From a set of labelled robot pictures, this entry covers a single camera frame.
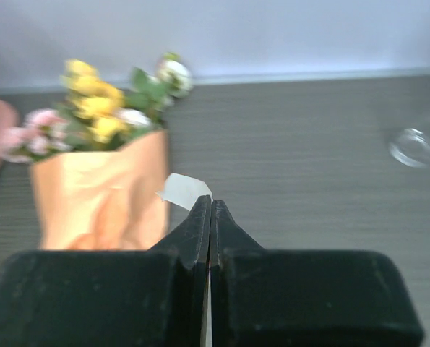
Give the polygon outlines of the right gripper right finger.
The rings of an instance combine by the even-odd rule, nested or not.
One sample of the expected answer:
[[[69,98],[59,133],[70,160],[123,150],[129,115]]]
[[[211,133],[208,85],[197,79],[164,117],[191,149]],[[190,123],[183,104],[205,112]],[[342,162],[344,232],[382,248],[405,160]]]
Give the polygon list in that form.
[[[212,204],[214,346],[420,346],[425,330],[385,254],[265,249]]]

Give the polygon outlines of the cream printed ribbon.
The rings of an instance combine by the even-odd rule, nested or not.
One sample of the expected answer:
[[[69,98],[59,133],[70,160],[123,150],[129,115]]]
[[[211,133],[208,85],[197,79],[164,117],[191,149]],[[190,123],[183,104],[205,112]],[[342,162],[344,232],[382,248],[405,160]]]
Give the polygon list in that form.
[[[208,185],[199,179],[179,173],[171,173],[165,180],[163,189],[156,192],[162,201],[182,207],[190,211],[200,197],[209,196],[212,202],[212,191]]]

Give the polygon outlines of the white flower stem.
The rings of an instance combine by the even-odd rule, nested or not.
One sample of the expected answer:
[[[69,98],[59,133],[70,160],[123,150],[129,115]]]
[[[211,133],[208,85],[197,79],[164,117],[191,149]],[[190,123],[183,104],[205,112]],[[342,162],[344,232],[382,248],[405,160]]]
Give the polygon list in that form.
[[[153,123],[162,124],[161,114],[177,98],[185,98],[193,90],[193,76],[174,52],[163,54],[155,74],[134,67],[131,89],[125,96],[125,106],[141,111]]]

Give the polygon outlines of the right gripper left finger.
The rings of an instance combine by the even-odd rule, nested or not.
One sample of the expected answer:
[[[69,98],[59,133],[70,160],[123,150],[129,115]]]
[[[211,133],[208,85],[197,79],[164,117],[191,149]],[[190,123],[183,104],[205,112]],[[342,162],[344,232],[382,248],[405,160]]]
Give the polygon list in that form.
[[[204,346],[212,200],[147,251],[26,251],[0,269],[0,346]]]

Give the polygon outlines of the orange wrapping paper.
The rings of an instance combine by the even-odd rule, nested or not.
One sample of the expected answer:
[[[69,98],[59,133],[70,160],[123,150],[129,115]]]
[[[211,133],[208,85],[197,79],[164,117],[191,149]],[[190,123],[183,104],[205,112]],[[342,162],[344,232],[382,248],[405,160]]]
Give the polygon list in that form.
[[[149,249],[168,232],[168,136],[116,151],[55,155],[30,167],[41,249]]]

